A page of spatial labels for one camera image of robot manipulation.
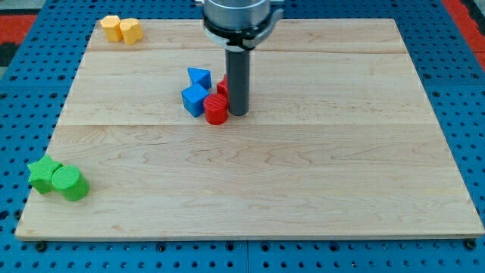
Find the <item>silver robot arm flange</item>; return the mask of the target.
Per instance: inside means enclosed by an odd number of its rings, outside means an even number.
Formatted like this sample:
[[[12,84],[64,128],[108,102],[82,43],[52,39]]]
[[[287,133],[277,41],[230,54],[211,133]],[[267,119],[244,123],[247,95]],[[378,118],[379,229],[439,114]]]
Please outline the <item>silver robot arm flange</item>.
[[[269,0],[203,0],[206,36],[231,52],[252,51],[273,32],[284,11]]]

